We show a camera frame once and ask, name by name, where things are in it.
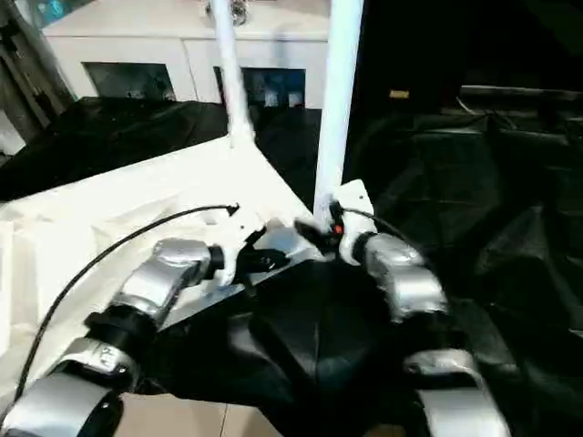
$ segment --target black plastic part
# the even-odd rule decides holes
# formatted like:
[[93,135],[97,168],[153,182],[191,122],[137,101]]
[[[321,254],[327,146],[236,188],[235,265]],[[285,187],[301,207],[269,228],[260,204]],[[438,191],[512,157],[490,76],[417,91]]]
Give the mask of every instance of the black plastic part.
[[157,327],[154,321],[126,305],[108,307],[91,313],[85,320],[88,338],[114,346],[139,361],[153,342]]
[[91,412],[78,437],[109,437],[118,429],[124,412],[124,402],[112,393]]
[[225,254],[219,246],[210,246],[210,266],[211,269],[224,269],[225,268]]
[[375,235],[377,234],[374,232],[364,232],[354,242],[353,258],[356,259],[361,265],[364,265],[364,250],[366,249],[366,243],[368,243],[368,240]]
[[464,333],[443,312],[416,314],[398,326],[398,333],[407,339],[405,357],[421,351],[465,349]]

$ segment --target white cabinet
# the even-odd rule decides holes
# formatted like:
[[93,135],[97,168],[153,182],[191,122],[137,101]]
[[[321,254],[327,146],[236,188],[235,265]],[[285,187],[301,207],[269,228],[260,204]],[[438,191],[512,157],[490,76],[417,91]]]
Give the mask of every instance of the white cabinet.
[[[218,78],[220,53],[214,40],[189,40],[185,42],[190,62],[190,71],[199,90],[199,100],[220,102],[220,80]],[[238,41],[237,55],[243,70],[245,85],[250,87],[266,86],[264,77],[275,75],[279,81],[280,102],[291,92],[299,92],[306,107],[321,108],[326,68],[327,45],[313,41]],[[252,70],[261,76],[260,84],[253,84]],[[292,106],[288,98],[284,105]]]
[[139,91],[148,92],[143,88],[150,80],[154,85],[149,87],[172,100],[197,99],[184,45],[177,38],[62,36],[48,42],[76,97],[137,97]]
[[[249,4],[235,36],[251,101],[322,107],[329,2]],[[205,4],[95,0],[43,33],[76,97],[220,102],[219,50]],[[257,98],[258,88],[265,96]]]

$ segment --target glass cabinet door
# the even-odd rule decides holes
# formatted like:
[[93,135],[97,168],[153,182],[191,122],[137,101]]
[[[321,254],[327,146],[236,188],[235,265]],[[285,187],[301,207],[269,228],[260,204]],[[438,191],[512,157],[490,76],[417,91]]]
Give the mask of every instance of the glass cabinet door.
[[84,62],[83,65],[101,97],[176,100],[163,64]]

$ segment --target tile floor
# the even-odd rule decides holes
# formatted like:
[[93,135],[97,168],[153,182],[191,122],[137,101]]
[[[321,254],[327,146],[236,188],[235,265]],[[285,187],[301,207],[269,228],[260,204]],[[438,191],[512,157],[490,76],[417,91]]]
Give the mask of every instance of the tile floor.
[[116,437],[280,437],[256,409],[183,401],[172,396],[124,397],[126,412]]

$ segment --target cabinet door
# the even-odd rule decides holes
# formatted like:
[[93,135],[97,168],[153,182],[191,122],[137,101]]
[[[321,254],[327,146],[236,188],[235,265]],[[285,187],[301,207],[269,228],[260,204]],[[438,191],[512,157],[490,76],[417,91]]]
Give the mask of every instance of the cabinet door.
[[50,36],[48,42],[79,98],[197,98],[179,39]]
[[[185,46],[199,100],[221,102],[216,41],[188,40]],[[322,107],[326,42],[237,41],[237,55],[251,102],[264,99],[266,106]]]

